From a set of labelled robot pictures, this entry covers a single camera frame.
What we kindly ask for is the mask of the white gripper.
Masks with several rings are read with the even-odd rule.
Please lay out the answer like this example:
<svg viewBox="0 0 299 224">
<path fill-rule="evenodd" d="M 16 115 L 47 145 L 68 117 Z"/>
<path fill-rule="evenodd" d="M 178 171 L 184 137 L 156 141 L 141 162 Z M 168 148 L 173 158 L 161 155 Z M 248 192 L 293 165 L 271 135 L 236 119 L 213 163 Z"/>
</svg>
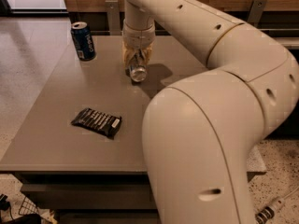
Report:
<svg viewBox="0 0 299 224">
<path fill-rule="evenodd" d="M 150 62 L 153 47 L 151 43 L 155 39 L 154 21 L 145 24 L 138 21 L 136 24 L 130 24 L 128 20 L 124 20 L 122 37 L 124 41 L 122 43 L 122 58 L 125 69 L 129 67 L 137 49 L 142 49 L 145 64 Z"/>
</svg>

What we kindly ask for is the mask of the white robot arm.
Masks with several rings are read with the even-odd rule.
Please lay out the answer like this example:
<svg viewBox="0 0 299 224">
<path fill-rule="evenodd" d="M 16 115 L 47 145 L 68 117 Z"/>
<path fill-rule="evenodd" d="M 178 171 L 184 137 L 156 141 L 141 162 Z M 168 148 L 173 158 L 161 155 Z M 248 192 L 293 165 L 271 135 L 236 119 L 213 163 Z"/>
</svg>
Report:
<svg viewBox="0 0 299 224">
<path fill-rule="evenodd" d="M 162 224 L 256 224 L 246 161 L 298 102 L 298 63 L 276 40 L 196 0 L 126 0 L 206 71 L 149 103 L 142 146 Z"/>
</svg>

